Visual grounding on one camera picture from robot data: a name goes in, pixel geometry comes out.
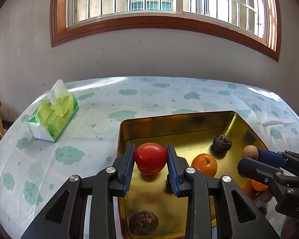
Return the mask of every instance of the blue gripper pad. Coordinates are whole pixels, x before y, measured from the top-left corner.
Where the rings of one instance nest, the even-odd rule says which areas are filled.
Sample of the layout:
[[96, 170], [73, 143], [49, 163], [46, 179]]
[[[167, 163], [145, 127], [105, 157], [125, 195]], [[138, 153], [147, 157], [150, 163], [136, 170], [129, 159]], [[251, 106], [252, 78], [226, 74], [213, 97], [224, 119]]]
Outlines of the blue gripper pad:
[[268, 164], [270, 166], [280, 168], [280, 167], [285, 167], [287, 161], [284, 159], [284, 157], [281, 154], [265, 150], [262, 148], [257, 148], [259, 157], [258, 161], [262, 162], [264, 164]]
[[124, 172], [124, 185], [123, 185], [123, 193], [126, 195], [128, 192], [130, 186], [131, 186], [131, 180], [132, 180], [132, 173], [134, 169], [134, 152], [135, 152], [135, 145], [132, 145], [131, 148], [128, 147], [127, 150], [130, 149], [130, 155], [128, 158], [128, 162], [126, 164], [126, 169]]
[[177, 171], [176, 171], [176, 166], [175, 166], [175, 163], [173, 160], [171, 150], [169, 150], [168, 146], [166, 149], [167, 149], [167, 168], [168, 168], [168, 174], [169, 174], [170, 181], [171, 181], [171, 189], [174, 192], [175, 196], [178, 196], [179, 195], [179, 187], [178, 187], [178, 175], [177, 175]]

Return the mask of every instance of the white wall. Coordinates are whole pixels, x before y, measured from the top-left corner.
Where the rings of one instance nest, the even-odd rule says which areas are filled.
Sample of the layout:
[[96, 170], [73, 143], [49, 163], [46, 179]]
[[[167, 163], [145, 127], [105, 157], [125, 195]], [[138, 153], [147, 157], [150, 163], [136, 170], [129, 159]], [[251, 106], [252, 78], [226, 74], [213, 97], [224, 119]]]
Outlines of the white wall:
[[261, 87], [279, 94], [299, 115], [299, 7], [294, 0], [279, 1], [277, 63], [240, 44], [178, 30], [122, 30], [51, 48], [50, 0], [7, 0], [0, 10], [2, 114], [18, 117], [59, 78], [158, 75]]

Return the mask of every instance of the tablecloth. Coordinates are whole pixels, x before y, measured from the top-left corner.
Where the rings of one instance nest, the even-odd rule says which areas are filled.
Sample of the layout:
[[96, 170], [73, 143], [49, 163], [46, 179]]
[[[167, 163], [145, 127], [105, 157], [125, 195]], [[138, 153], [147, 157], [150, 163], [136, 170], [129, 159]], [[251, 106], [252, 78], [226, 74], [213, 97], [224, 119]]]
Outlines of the tablecloth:
[[[276, 94], [223, 81], [168, 77], [113, 77], [66, 84], [79, 103], [56, 143], [35, 139], [26, 120], [43, 94], [15, 121], [0, 142], [0, 223], [19, 239], [33, 218], [73, 174], [82, 178], [111, 166], [120, 123], [126, 119], [233, 110], [269, 150], [299, 153], [299, 117]], [[285, 217], [267, 204], [279, 233]], [[89, 207], [85, 238], [89, 235]], [[117, 237], [121, 238], [115, 204]]]

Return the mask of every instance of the tray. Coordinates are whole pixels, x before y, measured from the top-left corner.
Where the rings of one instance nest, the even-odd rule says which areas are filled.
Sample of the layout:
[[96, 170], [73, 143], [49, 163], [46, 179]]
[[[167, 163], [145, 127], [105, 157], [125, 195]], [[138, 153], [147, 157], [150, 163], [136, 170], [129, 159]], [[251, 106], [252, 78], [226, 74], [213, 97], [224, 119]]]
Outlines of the tray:
[[[211, 148], [215, 136], [225, 134], [232, 140], [232, 148], [225, 154], [214, 153]], [[178, 156], [186, 158], [189, 165], [201, 153], [214, 156], [218, 169], [216, 178], [229, 175], [240, 185], [249, 197], [256, 201], [262, 193], [254, 191], [251, 180], [242, 178], [237, 164], [242, 150], [247, 145], [266, 148], [252, 128], [235, 112], [200, 112], [159, 116], [142, 119], [128, 119], [121, 123], [118, 142], [118, 156], [129, 143], [136, 147], [155, 142], [163, 147], [171, 143]], [[126, 239], [181, 238], [185, 235], [187, 198], [177, 198], [165, 192], [167, 165], [155, 175], [142, 174], [134, 166], [131, 187], [125, 198], [119, 198], [119, 216], [122, 236]], [[214, 202], [210, 197], [212, 226], [216, 225]], [[133, 213], [149, 210], [158, 216], [158, 228], [148, 236], [137, 236], [128, 228]]]

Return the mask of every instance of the red tomato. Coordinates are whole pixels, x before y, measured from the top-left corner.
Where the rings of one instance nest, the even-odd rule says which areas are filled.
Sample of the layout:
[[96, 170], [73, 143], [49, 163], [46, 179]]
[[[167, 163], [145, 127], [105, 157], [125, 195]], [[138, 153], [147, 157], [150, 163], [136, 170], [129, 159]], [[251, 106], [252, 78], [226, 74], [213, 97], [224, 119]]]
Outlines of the red tomato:
[[156, 174], [164, 168], [167, 162], [167, 152], [159, 144], [145, 143], [136, 149], [134, 159], [140, 172]]

